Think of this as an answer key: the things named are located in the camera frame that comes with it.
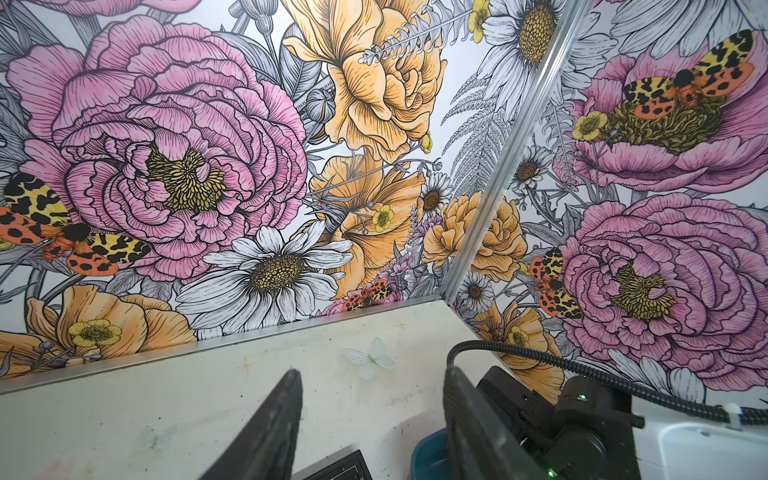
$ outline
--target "white table surface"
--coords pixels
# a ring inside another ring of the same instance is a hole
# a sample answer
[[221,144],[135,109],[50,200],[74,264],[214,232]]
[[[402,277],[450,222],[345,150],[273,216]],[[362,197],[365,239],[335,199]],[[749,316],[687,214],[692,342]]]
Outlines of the white table surface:
[[[343,349],[367,352],[376,336],[397,367],[366,382]],[[293,477],[360,449],[374,479],[404,480],[416,443],[445,426],[445,356],[468,339],[436,301],[12,392],[0,396],[0,478],[197,479],[293,367]],[[490,352],[456,364],[473,382],[501,365]]]

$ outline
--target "blue bowl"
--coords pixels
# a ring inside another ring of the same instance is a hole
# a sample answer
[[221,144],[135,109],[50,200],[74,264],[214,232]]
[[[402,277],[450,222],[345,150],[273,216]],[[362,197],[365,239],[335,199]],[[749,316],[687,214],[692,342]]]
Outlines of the blue bowl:
[[438,430],[423,439],[411,455],[411,480],[447,480],[451,478],[448,461],[448,430]]

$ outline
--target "wall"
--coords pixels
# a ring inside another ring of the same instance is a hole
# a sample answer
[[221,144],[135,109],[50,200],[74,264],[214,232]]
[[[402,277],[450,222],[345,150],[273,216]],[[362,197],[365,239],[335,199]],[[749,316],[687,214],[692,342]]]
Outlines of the wall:
[[[763,408],[768,4],[665,5],[595,2],[455,307],[483,339]],[[656,90],[674,108],[642,118]],[[503,360],[551,402],[569,375]]]
[[434,293],[562,4],[508,7],[10,2],[0,377]]

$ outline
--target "orange flower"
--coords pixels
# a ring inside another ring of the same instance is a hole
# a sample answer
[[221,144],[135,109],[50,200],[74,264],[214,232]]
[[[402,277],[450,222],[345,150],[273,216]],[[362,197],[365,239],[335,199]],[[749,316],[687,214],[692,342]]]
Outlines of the orange flower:
[[375,161],[369,149],[364,155],[333,157],[319,177],[310,180],[310,191],[325,190],[326,195],[349,200],[323,200],[328,213],[318,213],[326,221],[326,231],[319,244],[351,240],[352,262],[327,273],[344,272],[338,281],[341,298],[350,290],[372,282],[395,258],[394,249],[402,250],[408,242],[411,210],[416,206],[422,218],[420,198],[424,176],[406,176],[392,168],[385,175],[381,161]]
[[[443,225],[435,225],[424,237],[424,261],[442,265],[458,252],[469,229],[475,210],[480,204],[482,193],[475,192],[472,198],[462,195],[443,209]],[[482,245],[472,261],[472,271],[482,273],[494,282],[512,279],[520,268],[520,260],[528,249],[520,228],[520,214],[515,202],[503,199],[496,210],[496,216],[485,232]]]
[[428,0],[283,0],[304,41],[283,44],[306,61],[324,61],[336,86],[336,113],[325,125],[333,142],[356,150],[371,147],[376,160],[392,163],[411,151],[429,130],[429,115],[442,85],[447,61],[440,49],[360,63],[363,52],[380,45],[421,13]]
[[[508,306],[503,315],[499,314],[494,303],[488,312],[477,315],[471,324],[483,340],[509,343],[562,356],[552,335],[546,333],[541,326],[538,312],[527,308],[519,313],[517,303]],[[565,380],[562,369],[519,356],[504,353],[499,353],[498,356],[528,389],[535,390],[553,405],[558,401]]]
[[96,286],[71,286],[61,315],[35,298],[27,306],[29,333],[0,332],[0,356],[12,351],[6,379],[196,341],[185,316],[142,295],[120,299]]

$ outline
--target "metal edge trim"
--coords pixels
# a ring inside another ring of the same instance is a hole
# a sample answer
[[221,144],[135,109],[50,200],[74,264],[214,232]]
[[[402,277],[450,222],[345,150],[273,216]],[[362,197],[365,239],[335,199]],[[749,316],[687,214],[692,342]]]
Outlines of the metal edge trim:
[[252,330],[250,332],[235,333],[233,335],[221,336],[214,339],[200,340],[195,343],[169,346],[163,349],[151,350],[149,352],[134,353],[132,355],[121,356],[113,359],[104,359],[98,362],[69,366],[56,370],[49,370],[47,372],[37,372],[34,375],[29,376],[18,376],[12,379],[0,380],[0,395],[32,389],[43,385],[50,385],[52,383],[64,382],[65,380],[79,379],[85,376],[96,375],[98,373],[111,372],[112,370],[125,369],[130,366],[142,365],[144,363],[156,362],[158,360],[190,355],[191,353],[204,352],[206,350],[217,349],[223,346],[250,342],[252,340],[262,339],[268,336],[297,332],[299,330],[312,328],[314,326],[328,325],[330,323],[340,322],[342,320],[356,319],[374,313],[397,310],[399,308],[433,302],[436,300],[442,301],[440,296],[437,294],[420,296],[418,298],[409,298],[407,300],[388,303],[386,305],[370,306],[365,309],[353,310],[352,312],[334,313],[333,315],[319,316],[307,320],[300,320],[298,322],[285,323],[283,325]]
[[522,159],[523,149],[531,136],[533,127],[544,113],[544,107],[551,97],[552,85],[561,73],[565,59],[571,54],[571,48],[581,30],[581,20],[586,16],[590,5],[591,0],[572,0],[563,10],[560,23],[552,36],[547,58],[539,67],[535,83],[528,91],[528,96],[520,109],[520,116],[512,125],[499,162],[493,169],[491,181],[485,187],[475,212],[475,219],[469,231],[465,233],[463,248],[459,249],[440,287],[440,297],[449,306],[453,304],[459,285],[482,244],[485,231],[491,224],[498,203],[506,190],[508,178]]

